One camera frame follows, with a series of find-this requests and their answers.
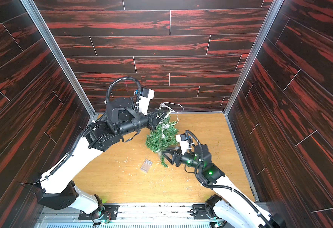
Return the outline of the white string lights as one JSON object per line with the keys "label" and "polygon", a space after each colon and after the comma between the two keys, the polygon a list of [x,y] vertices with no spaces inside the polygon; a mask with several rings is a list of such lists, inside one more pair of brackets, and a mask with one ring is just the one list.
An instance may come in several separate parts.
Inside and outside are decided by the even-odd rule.
{"label": "white string lights", "polygon": [[[181,111],[176,111],[172,106],[181,107]],[[166,148],[172,145],[176,145],[176,135],[179,130],[176,128],[176,124],[179,122],[178,113],[184,111],[184,107],[178,103],[163,102],[160,107],[166,108],[166,117],[157,126],[157,140],[161,148]]]}

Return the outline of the small green christmas tree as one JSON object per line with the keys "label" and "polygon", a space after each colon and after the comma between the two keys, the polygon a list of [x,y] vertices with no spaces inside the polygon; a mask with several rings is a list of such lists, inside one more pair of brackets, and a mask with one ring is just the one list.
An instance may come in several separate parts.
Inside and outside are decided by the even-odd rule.
{"label": "small green christmas tree", "polygon": [[177,145],[176,135],[179,130],[175,127],[176,121],[171,121],[171,117],[167,117],[156,128],[146,136],[146,147],[152,152],[157,154],[160,158],[161,164],[167,168],[165,158],[161,154],[166,148]]}

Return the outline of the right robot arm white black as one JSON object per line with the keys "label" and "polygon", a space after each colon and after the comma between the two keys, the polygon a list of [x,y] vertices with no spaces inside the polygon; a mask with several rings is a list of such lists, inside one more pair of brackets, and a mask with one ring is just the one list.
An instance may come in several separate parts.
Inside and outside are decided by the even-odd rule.
{"label": "right robot arm white black", "polygon": [[195,169],[200,184],[216,194],[205,202],[211,219],[223,219],[235,228],[285,228],[285,220],[270,214],[243,194],[211,160],[206,145],[196,147],[193,153],[182,152],[180,147],[168,148],[162,155],[177,167],[184,164]]}

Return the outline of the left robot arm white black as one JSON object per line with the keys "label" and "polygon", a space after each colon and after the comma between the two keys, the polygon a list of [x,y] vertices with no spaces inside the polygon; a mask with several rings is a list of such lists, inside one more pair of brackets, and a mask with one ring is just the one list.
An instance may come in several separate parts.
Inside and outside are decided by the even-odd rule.
{"label": "left robot arm white black", "polygon": [[137,134],[143,128],[155,130],[168,111],[156,109],[148,112],[148,99],[117,98],[108,101],[106,112],[95,123],[88,125],[75,139],[74,145],[61,161],[41,176],[41,191],[37,202],[54,210],[67,207],[78,209],[93,219],[104,217],[105,209],[98,195],[80,190],[72,180],[93,159],[112,145],[125,142],[123,136]]}

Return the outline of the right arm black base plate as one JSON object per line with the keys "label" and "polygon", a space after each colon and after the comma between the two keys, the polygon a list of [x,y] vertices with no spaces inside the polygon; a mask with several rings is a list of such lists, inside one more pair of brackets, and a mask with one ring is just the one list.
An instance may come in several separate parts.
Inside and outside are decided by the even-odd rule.
{"label": "right arm black base plate", "polygon": [[217,206],[231,206],[228,202],[222,201],[222,203],[205,203],[205,204],[193,204],[189,214],[194,219],[212,219],[212,220],[224,220],[216,215],[214,208]]}

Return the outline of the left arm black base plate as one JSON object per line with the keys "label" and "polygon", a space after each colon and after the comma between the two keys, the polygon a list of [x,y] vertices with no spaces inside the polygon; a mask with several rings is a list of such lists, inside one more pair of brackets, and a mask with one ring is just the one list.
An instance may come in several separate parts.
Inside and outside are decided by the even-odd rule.
{"label": "left arm black base plate", "polygon": [[103,207],[97,209],[91,214],[80,212],[79,220],[93,220],[93,221],[106,221],[116,220],[118,215],[119,205],[117,204],[104,204]]}

